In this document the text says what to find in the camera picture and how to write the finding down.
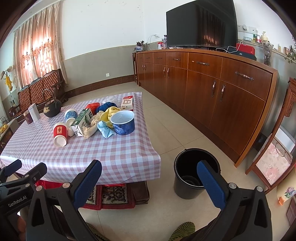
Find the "tv screen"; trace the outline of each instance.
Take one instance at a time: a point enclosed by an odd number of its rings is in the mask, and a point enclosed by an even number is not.
[[[166,12],[168,46],[236,46],[233,0],[196,0]]]

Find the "pink checkered tablecloth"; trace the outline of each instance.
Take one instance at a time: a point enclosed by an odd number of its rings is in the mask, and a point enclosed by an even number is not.
[[[81,112],[93,102],[105,98],[84,101],[62,107],[52,118],[43,113],[36,123],[25,121],[13,134],[0,156],[1,167],[16,159],[22,161],[19,173],[25,174],[40,162],[47,166],[46,181],[63,183],[72,181],[83,172],[93,159],[101,161],[102,175],[97,184],[119,184],[151,180],[160,177],[160,156],[153,149],[148,137],[142,107],[142,93],[132,92],[115,95],[121,103],[124,96],[134,96],[135,131],[129,135],[112,135],[104,138],[98,130],[88,139],[68,137],[67,145],[61,148],[53,143],[53,126],[64,122],[64,113],[69,108]]]

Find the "slipper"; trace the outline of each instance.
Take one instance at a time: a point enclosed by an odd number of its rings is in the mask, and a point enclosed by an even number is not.
[[[195,225],[193,222],[185,222],[181,224],[170,236],[168,241],[173,241],[177,238],[187,237],[195,232]]]
[[[93,234],[96,235],[97,237],[99,237],[100,240],[102,240],[102,241],[110,241],[103,234],[101,234],[93,225],[91,225],[90,223],[86,223],[86,224],[89,227],[89,229],[93,232]]]

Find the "black bucket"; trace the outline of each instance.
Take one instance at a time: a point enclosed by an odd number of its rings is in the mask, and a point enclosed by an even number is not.
[[[206,150],[190,148],[177,155],[174,162],[174,191],[180,198],[193,199],[205,189],[196,171],[197,163],[202,160],[207,161],[216,173],[221,173],[219,162]]]

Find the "tiled floor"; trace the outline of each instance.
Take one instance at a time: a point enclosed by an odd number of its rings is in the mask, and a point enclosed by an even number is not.
[[[235,168],[233,162],[199,130],[136,83],[88,92],[69,99],[66,104],[132,91],[142,92],[149,137],[154,149],[161,156],[161,178],[147,182],[150,201],[146,205],[127,210],[79,209],[84,219],[107,238],[112,241],[166,241],[183,222],[192,221],[196,229],[199,229],[217,216],[219,209],[214,207],[205,191],[192,200],[181,199],[174,193],[173,162],[177,154],[185,148],[202,148],[211,152],[218,159],[221,174],[227,182],[234,182],[241,188],[263,186],[253,172],[245,175],[248,160]],[[249,161],[252,160],[252,154],[254,153],[250,153]],[[286,217],[289,202],[280,206],[276,189],[267,194],[267,200],[272,213],[273,240],[278,241],[289,227]]]

